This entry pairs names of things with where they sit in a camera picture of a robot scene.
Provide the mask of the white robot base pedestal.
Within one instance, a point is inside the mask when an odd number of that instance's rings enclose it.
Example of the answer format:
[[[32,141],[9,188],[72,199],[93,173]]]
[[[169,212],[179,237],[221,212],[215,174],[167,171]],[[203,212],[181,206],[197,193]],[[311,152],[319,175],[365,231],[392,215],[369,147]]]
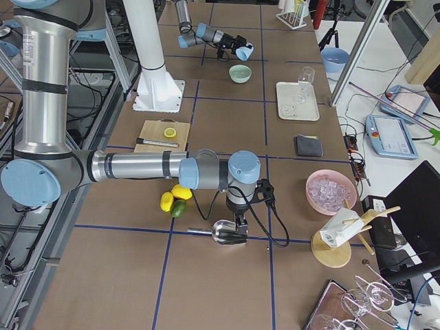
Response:
[[[185,82],[173,79],[166,68],[153,2],[125,0],[123,4],[141,67],[133,109],[179,112]]]

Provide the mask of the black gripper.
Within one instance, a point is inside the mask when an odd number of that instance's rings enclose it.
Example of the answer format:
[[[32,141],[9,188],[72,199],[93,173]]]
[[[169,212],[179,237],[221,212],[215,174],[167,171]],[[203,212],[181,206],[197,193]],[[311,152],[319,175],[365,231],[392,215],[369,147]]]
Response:
[[[229,34],[223,34],[221,40],[219,42],[219,48],[223,50],[231,50],[232,54],[237,54],[237,49],[241,45],[247,45],[247,39],[242,37],[241,35],[237,35],[233,37]]]
[[[249,209],[248,204],[252,201],[254,192],[245,194],[240,189],[230,188],[226,195],[226,206],[234,215],[236,237],[248,237],[248,223],[245,219],[245,212]]]

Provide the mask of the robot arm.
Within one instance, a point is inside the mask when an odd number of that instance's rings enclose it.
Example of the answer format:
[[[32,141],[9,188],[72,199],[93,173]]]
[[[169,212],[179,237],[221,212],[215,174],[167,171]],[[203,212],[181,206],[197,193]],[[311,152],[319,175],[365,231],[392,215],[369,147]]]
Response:
[[[179,46],[189,48],[196,45],[207,44],[217,51],[217,59],[223,59],[226,50],[230,50],[240,61],[247,61],[254,51],[253,44],[249,43],[241,35],[231,36],[221,30],[213,28],[205,23],[200,23],[197,29],[193,29],[192,20],[188,11],[188,2],[173,1],[179,21],[178,36]]]
[[[73,38],[103,39],[104,1],[16,1],[15,19],[23,29],[23,135],[16,159],[1,171],[5,192],[24,206],[43,206],[71,190],[105,179],[176,178],[184,188],[226,194],[233,221],[217,221],[213,238],[244,243],[245,211],[257,195],[261,164],[238,151],[220,159],[204,149],[159,153],[105,153],[73,150],[66,143],[69,45]]]

